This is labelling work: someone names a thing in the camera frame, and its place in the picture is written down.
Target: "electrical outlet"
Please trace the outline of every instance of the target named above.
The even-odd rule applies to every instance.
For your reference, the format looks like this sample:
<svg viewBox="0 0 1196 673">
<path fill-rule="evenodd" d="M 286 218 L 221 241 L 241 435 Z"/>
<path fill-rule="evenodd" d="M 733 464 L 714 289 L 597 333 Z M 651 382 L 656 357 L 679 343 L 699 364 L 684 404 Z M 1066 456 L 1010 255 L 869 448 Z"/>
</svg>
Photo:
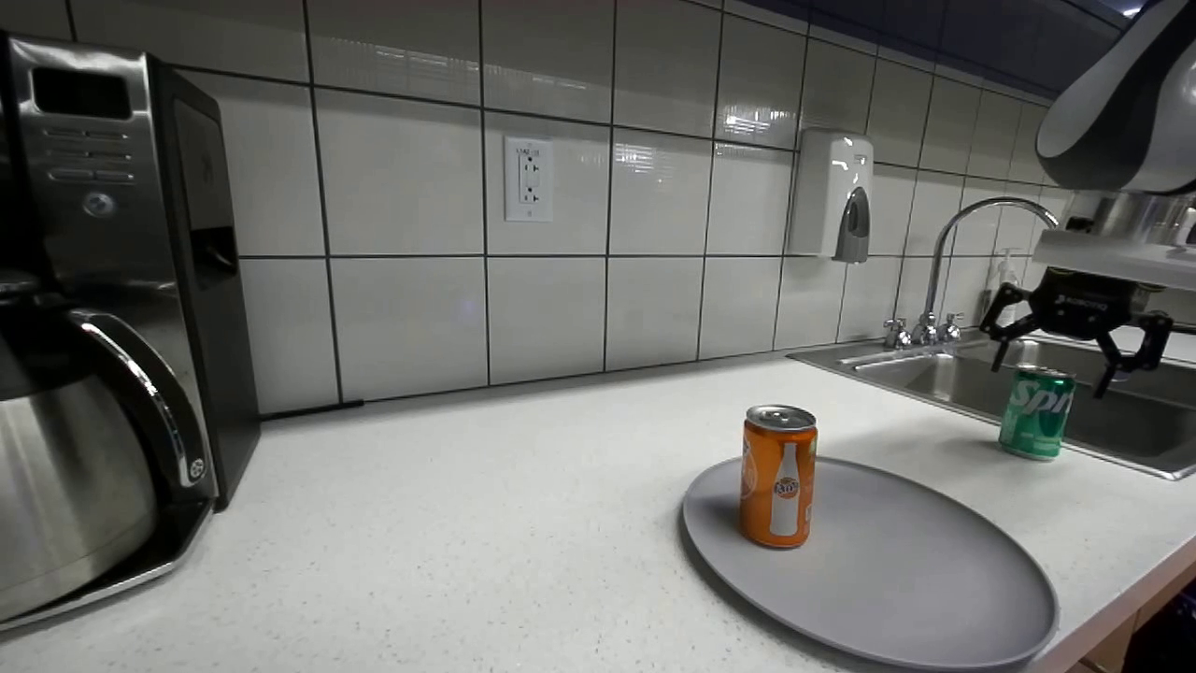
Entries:
<svg viewBox="0 0 1196 673">
<path fill-rule="evenodd" d="M 509 222 L 555 222 L 555 141 L 509 139 Z"/>
</svg>

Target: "stainless steel sink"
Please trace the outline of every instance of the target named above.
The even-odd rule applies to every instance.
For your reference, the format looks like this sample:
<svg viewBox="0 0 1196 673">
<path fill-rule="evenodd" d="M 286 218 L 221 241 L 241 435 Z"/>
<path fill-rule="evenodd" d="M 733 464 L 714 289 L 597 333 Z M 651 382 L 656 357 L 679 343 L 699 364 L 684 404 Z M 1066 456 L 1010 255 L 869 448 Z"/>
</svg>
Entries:
<svg viewBox="0 0 1196 673">
<path fill-rule="evenodd" d="M 1077 448 L 1162 480 L 1189 480 L 1196 471 L 1196 371 L 1158 366 L 1119 378 L 1113 389 L 1094 400 L 1093 387 L 1104 375 L 1104 357 L 1059 343 L 1010 348 L 1002 371 L 992 371 L 993 343 L 987 339 L 922 352 L 833 348 L 798 361 L 992 424 L 1002 424 L 1018 364 L 1036 361 L 1077 378 L 1077 407 L 1069 418 L 1069 443 Z"/>
</svg>

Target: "white countertop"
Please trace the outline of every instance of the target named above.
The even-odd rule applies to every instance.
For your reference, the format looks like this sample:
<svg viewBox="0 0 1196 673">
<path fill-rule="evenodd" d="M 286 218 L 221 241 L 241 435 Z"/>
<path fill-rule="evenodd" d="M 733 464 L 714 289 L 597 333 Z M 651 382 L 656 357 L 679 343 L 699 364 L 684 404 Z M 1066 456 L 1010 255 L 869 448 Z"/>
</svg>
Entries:
<svg viewBox="0 0 1196 673">
<path fill-rule="evenodd" d="M 0 643 L 71 671 L 850 671 L 718 600 L 677 535 L 744 407 L 810 407 L 824 453 L 1007 529 L 1069 637 L 1194 540 L 1196 480 L 993 448 L 993 425 L 800 364 L 718 364 L 275 424 L 195 562 Z"/>
</svg>

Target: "coffee maker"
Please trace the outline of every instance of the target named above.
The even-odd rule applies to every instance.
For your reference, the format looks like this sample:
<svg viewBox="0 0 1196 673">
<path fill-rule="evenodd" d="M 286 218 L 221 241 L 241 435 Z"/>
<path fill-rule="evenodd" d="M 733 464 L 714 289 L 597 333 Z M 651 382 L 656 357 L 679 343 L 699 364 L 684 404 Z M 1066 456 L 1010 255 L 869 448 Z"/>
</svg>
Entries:
<svg viewBox="0 0 1196 673">
<path fill-rule="evenodd" d="M 103 404 L 103 418 L 133 424 L 154 481 L 147 542 L 43 591 L 35 609 L 0 609 L 0 637 L 8 637 L 170 576 L 210 514 L 228 509 L 257 444 L 217 101 L 154 55 L 0 35 L 0 268 L 12 273 L 8 302 L 49 307 L 58 309 L 44 318 L 49 326 L 90 333 L 90 357 L 71 338 L 65 343 L 81 348 L 79 364 L 96 364 L 104 392 L 118 400 Z M 32 480 L 12 491 L 12 498 L 0 494 L 8 509 L 22 509 L 22 494 L 44 498 Z M 95 498 L 86 471 L 81 481 L 53 491 L 71 509 Z M 22 540 L 49 546 L 58 533 L 22 533 Z"/>
</svg>

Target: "round tray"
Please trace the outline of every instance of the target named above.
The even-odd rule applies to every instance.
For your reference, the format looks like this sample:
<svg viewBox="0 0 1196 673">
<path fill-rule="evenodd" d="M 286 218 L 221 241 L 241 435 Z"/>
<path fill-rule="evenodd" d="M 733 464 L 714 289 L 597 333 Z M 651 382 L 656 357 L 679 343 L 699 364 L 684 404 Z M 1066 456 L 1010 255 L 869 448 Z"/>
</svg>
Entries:
<svg viewBox="0 0 1196 673">
<path fill-rule="evenodd" d="M 904 671 L 1007 671 L 1053 628 L 1044 570 L 973 509 L 888 471 L 820 461 L 810 540 L 740 535 L 740 461 L 696 480 L 679 523 L 749 606 L 833 652 Z"/>
</svg>

